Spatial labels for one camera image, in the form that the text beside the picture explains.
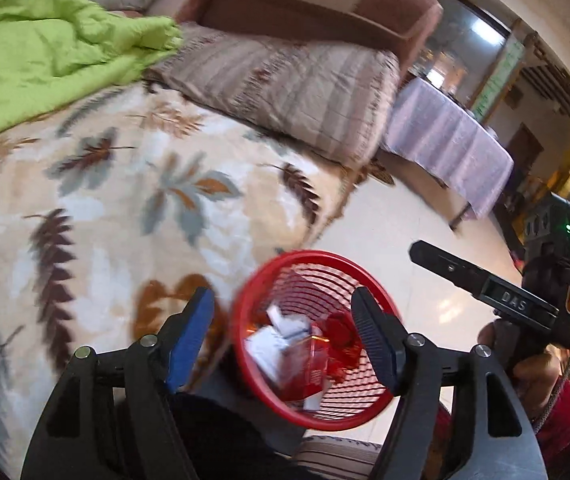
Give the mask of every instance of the cable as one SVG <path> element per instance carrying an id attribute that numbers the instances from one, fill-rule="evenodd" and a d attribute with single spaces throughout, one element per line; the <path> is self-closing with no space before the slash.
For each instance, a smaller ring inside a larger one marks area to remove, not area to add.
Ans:
<path id="1" fill-rule="evenodd" d="M 532 427 L 534 428 L 534 433 L 538 433 L 540 431 L 540 428 L 543 427 L 543 424 L 547 420 L 547 417 L 549 417 L 549 414 L 552 412 L 554 405 L 556 404 L 556 400 L 558 400 L 558 397 L 561 394 L 562 386 L 564 382 L 568 379 L 569 374 L 570 374 L 570 357 L 569 360 L 567 361 L 567 366 L 565 367 L 565 370 L 562 372 L 561 380 L 556 381 L 556 384 L 554 385 L 554 389 L 552 390 L 552 393 L 549 396 L 549 400 L 545 405 L 543 413 L 532 424 Z"/>

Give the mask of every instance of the metal screw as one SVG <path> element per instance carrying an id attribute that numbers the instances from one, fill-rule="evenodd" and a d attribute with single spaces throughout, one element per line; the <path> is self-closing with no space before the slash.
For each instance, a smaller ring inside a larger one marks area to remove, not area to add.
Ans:
<path id="1" fill-rule="evenodd" d="M 407 344 L 409 346 L 423 346 L 425 344 L 425 338 L 420 334 L 409 334 L 407 336 Z"/>
<path id="2" fill-rule="evenodd" d="M 474 352 L 480 357 L 489 357 L 492 355 L 492 349 L 485 345 L 476 345 L 474 347 Z"/>
<path id="3" fill-rule="evenodd" d="M 140 344 L 145 347 L 154 346 L 156 343 L 158 343 L 158 338 L 154 334 L 143 335 L 140 338 Z"/>
<path id="4" fill-rule="evenodd" d="M 74 355 L 76 357 L 78 357 L 79 359 L 85 359 L 86 357 L 89 357 L 89 355 L 92 353 L 92 349 L 89 346 L 81 346 L 80 348 L 76 349 L 76 352 L 74 352 Z"/>

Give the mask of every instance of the door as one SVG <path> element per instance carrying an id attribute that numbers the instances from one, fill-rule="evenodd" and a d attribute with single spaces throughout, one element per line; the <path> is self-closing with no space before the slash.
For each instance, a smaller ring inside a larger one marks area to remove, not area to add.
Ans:
<path id="1" fill-rule="evenodd" d="M 514 160 L 514 168 L 518 168 L 523 175 L 526 175 L 543 152 L 543 147 L 530 129 L 521 123 L 507 145 L 507 152 Z"/>

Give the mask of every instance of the doorway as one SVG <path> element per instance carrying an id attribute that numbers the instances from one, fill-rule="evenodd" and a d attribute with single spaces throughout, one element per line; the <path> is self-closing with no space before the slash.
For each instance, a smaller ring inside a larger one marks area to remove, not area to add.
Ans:
<path id="1" fill-rule="evenodd" d="M 505 191 L 514 193 L 531 171 L 531 167 L 538 156 L 543 152 L 543 146 L 531 130 L 524 123 L 520 123 L 520 127 L 511 137 L 506 149 L 514 161 L 514 169 L 505 185 Z"/>

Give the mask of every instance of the floral blanket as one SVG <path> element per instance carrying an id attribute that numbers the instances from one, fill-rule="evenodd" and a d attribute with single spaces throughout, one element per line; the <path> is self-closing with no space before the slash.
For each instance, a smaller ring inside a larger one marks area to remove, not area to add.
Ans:
<path id="1" fill-rule="evenodd" d="M 0 466 L 20 476 L 75 348 L 126 348 L 204 285 L 217 309 L 198 378 L 236 290 L 317 237 L 354 179 L 153 83 L 0 134 Z"/>

